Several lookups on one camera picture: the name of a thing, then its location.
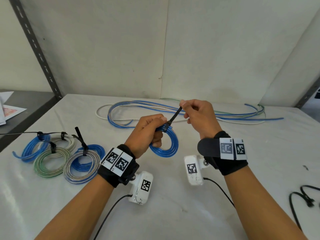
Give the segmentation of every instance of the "paper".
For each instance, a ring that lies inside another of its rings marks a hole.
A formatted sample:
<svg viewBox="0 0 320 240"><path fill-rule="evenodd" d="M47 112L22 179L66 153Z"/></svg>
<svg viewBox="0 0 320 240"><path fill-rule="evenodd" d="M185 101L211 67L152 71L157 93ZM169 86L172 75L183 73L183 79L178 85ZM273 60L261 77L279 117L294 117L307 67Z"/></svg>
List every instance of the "paper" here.
<svg viewBox="0 0 320 240"><path fill-rule="evenodd" d="M26 110L26 108L19 108L9 105L2 105L2 109L4 112L5 120L8 120Z"/></svg>
<svg viewBox="0 0 320 240"><path fill-rule="evenodd" d="M5 125L6 124L6 119L5 119L5 114L3 109L0 109L0 125Z"/></svg>
<svg viewBox="0 0 320 240"><path fill-rule="evenodd" d="M12 94L13 92L0 92L1 104L4 104Z"/></svg>

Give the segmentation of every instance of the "forearm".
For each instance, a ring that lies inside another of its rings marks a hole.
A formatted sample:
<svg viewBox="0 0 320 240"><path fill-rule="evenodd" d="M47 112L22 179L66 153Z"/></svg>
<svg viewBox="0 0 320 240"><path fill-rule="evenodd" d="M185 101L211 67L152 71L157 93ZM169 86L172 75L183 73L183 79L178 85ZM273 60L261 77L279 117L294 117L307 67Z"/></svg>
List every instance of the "forearm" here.
<svg viewBox="0 0 320 240"><path fill-rule="evenodd" d="M97 175L45 226L35 240L89 239L113 189Z"/></svg>
<svg viewBox="0 0 320 240"><path fill-rule="evenodd" d="M249 239L307 239L248 166L225 176L225 180Z"/></svg>

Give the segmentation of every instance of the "hand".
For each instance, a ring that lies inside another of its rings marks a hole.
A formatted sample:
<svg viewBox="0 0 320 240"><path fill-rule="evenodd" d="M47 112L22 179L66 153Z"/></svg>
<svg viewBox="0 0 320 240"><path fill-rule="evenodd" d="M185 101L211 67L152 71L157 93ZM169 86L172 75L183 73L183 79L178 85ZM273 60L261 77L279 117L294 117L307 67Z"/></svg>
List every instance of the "hand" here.
<svg viewBox="0 0 320 240"><path fill-rule="evenodd" d="M130 148L131 152L136 158L144 154L150 143L154 147L161 147L162 131L157 131L156 128L167 122L167 118L163 114L154 114L150 116L141 117L136 128L124 143Z"/></svg>
<svg viewBox="0 0 320 240"><path fill-rule="evenodd" d="M181 100L180 106L186 112L184 118L189 118L187 123L199 132L200 139L213 138L218 132L222 131L214 114L212 104L208 101L197 99Z"/></svg>

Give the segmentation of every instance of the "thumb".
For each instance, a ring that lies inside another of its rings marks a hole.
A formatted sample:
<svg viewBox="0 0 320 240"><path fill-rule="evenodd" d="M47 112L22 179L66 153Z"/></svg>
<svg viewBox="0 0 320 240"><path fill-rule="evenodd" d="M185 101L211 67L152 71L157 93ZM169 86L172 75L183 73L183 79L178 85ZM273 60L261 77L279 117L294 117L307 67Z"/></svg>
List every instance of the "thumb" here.
<svg viewBox="0 0 320 240"><path fill-rule="evenodd" d="M164 123L167 122L167 118L166 117L161 117L161 118L154 118L150 124L148 124L145 129L147 130L152 130L152 132L156 131L156 128L160 127L161 125L163 125Z"/></svg>
<svg viewBox="0 0 320 240"><path fill-rule="evenodd" d="M196 112L196 110L192 108L191 104L188 101L181 100L180 106L189 116L192 116Z"/></svg>

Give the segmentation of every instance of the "white tablecloth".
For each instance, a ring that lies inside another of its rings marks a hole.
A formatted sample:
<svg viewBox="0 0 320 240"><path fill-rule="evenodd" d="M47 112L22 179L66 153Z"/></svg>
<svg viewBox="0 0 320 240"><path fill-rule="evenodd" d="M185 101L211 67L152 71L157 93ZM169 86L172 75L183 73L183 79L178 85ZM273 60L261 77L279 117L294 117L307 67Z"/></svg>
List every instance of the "white tablecloth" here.
<svg viewBox="0 0 320 240"><path fill-rule="evenodd" d="M112 127L108 121L97 118L95 110L103 104L124 100L133 99L68 94L28 131L75 134L74 127L78 126L87 144L99 144L107 151L124 143L132 129ZM149 101L178 107L174 101ZM103 108L100 115L106 117L108 109ZM214 109L251 111L239 104L214 104ZM126 107L114 113L119 118L139 118L155 112ZM289 193L298 191L303 184L320 187L320 124L296 108L267 107L266 114L285 120L260 125L220 124L232 137L244 139L250 168L292 218ZM187 180L183 157L198 154L198 133L186 122L174 123L173 128L179 140L179 150L173 157L161 158L148 149L137 160L139 171L154 176L148 202L141 206L123 199L110 214L99 239L246 239L235 209L220 189L209 181L202 186L190 186ZM31 163L23 163L12 155L12 151L20 155L34 136L23 134L0 153L0 239L33 239L84 187L70 184L63 175L39 177ZM170 145L166 135L163 144ZM202 173L229 193L218 170L210 167ZM94 233L114 202L129 191L130 185L119 185L114 190ZM316 200L316 206L308 208L298 196L293 199L294 206L306 236L319 239L320 192L306 192Z"/></svg>

